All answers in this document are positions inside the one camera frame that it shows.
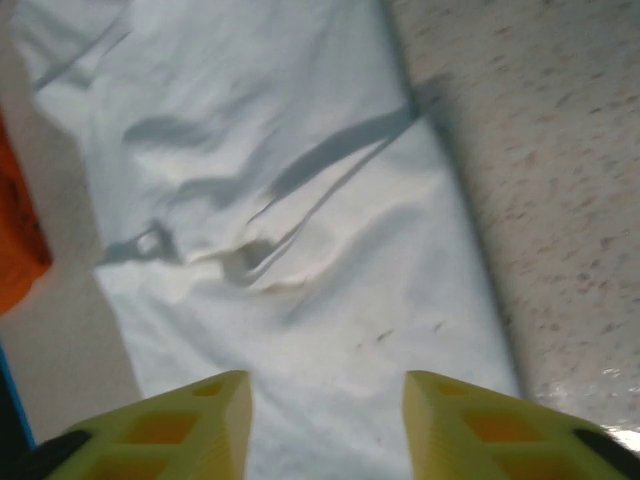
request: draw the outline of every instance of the white fabric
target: white fabric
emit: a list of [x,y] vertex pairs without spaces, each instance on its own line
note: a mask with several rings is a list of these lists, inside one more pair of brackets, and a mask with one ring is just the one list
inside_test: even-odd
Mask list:
[[23,0],[13,29],[143,393],[250,370],[249,479],[411,478],[406,370],[518,393],[379,1]]

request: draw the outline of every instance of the speckled floor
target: speckled floor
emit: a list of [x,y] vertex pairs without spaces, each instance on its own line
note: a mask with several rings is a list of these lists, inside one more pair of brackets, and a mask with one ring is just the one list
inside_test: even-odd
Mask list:
[[[0,337],[43,440],[138,393],[90,275],[100,248],[79,160],[30,107],[9,46],[12,3],[0,4],[1,100],[56,264]],[[417,97],[460,166],[531,394],[640,431],[640,1],[392,5]],[[81,299],[60,301],[69,297]]]
[[640,427],[640,2],[395,0],[526,385]]

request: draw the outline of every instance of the white sheet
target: white sheet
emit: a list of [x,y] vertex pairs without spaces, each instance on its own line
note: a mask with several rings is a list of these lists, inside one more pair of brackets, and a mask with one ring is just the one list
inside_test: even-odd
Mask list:
[[249,479],[411,478],[408,369],[518,393],[379,1],[23,0],[13,29],[143,393],[250,370]]

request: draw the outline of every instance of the yellow plastic part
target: yellow plastic part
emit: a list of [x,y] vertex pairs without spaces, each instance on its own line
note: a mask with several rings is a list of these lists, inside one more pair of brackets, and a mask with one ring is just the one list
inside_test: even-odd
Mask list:
[[232,371],[94,417],[93,436],[49,480],[239,480],[251,428],[246,372]]
[[428,372],[408,372],[416,480],[625,480],[574,435],[586,420]]

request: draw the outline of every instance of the orange object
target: orange object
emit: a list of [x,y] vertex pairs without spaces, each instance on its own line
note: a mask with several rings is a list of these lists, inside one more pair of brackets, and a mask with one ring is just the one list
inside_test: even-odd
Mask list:
[[51,265],[27,185],[0,117],[0,314]]

